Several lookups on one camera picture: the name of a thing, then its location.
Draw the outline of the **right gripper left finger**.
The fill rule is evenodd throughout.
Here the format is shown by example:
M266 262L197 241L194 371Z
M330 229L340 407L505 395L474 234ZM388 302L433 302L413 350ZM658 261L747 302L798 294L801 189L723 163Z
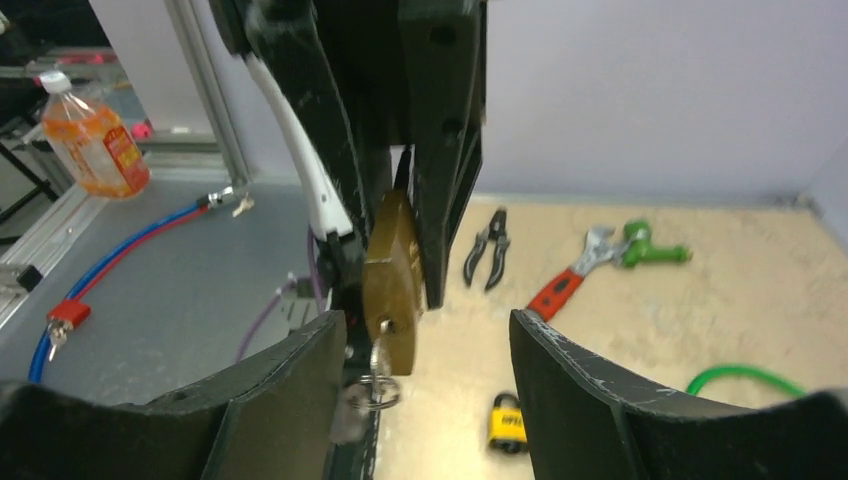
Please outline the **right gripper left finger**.
M340 311L207 378L151 402L163 450L149 479L319 479L341 387Z

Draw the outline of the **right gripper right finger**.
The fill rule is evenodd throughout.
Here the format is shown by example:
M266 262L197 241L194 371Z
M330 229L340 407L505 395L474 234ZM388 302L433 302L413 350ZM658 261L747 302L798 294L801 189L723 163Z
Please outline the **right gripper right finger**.
M525 309L509 337L537 478L755 478L729 422L743 408L649 380Z

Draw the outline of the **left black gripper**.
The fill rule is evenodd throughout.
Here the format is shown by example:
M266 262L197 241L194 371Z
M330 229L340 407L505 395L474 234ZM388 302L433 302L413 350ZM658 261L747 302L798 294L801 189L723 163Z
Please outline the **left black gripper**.
M248 68L268 99L315 236L365 245L363 193L391 184L387 150L414 147L413 207L429 309L482 163L484 1L255 1Z

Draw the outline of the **small yellow padlock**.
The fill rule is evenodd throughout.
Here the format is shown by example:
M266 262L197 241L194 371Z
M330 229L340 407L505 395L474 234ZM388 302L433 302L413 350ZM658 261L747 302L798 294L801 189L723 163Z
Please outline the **small yellow padlock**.
M528 451L520 401L510 392L495 396L488 425L488 446L508 455Z

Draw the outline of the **black headed key bunch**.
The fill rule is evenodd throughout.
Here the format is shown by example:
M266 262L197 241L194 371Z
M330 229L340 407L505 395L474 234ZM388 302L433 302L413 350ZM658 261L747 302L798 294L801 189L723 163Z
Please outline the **black headed key bunch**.
M395 330L393 321L381 320L378 336L372 344L369 371L339 394L329 439L344 445L359 441L367 430L369 415L397 405L402 389L392 375L388 337Z

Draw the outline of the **large brass padlock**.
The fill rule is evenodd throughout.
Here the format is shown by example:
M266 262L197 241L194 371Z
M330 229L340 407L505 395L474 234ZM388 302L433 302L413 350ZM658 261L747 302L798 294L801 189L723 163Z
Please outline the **large brass padlock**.
M392 188L376 212L363 266L363 313L369 336L380 344L391 373L412 374L417 322L423 312L423 273L409 200L412 148L401 153Z

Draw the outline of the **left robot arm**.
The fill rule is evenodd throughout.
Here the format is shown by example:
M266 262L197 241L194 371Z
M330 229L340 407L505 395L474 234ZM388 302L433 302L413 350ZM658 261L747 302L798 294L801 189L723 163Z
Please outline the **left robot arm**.
M442 306L453 240L483 162L484 1L214 1L289 145L336 292L363 287L364 254L407 147L427 304Z

